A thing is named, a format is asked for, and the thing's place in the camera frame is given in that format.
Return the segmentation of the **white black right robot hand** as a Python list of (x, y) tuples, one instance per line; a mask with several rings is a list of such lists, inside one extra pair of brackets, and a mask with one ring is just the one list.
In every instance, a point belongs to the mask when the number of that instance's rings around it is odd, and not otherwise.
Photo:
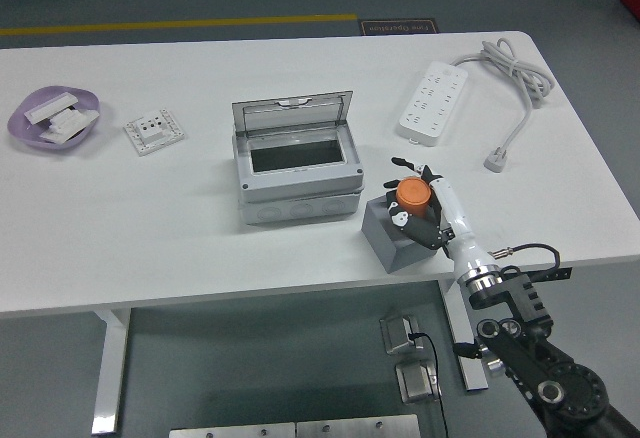
[(413, 164), (403, 158), (393, 157), (392, 163), (404, 166), (416, 173), (418, 182), (431, 191), (425, 209), (432, 209), (433, 220), (424, 214), (413, 213), (406, 200), (401, 199), (399, 180), (384, 184), (387, 209), (391, 222), (406, 237), (430, 250), (445, 250), (454, 263), (454, 278), (471, 291), (488, 288), (501, 282), (495, 259), (476, 241), (461, 202), (449, 182), (435, 174), (426, 165)]

